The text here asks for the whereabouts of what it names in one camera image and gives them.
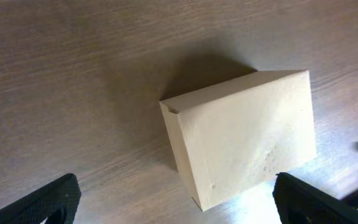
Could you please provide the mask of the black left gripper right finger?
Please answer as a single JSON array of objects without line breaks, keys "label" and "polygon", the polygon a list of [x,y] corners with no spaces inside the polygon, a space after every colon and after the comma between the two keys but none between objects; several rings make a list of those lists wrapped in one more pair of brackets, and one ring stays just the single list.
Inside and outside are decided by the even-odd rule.
[{"label": "black left gripper right finger", "polygon": [[358,224],[358,210],[289,173],[277,174],[273,198],[282,223]]}]

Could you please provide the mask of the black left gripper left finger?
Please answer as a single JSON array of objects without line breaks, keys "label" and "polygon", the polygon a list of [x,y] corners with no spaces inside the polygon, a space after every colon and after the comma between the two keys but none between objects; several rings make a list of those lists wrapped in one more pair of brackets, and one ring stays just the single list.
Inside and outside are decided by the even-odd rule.
[{"label": "black left gripper left finger", "polygon": [[72,224],[80,198],[76,175],[65,174],[0,209],[0,224]]}]

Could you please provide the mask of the brown cardboard box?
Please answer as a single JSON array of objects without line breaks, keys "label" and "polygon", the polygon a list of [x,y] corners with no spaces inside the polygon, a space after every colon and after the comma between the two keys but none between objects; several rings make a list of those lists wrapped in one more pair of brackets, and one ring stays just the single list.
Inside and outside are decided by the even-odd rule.
[{"label": "brown cardboard box", "polygon": [[306,70],[254,72],[160,108],[180,178],[203,211],[316,157]]}]

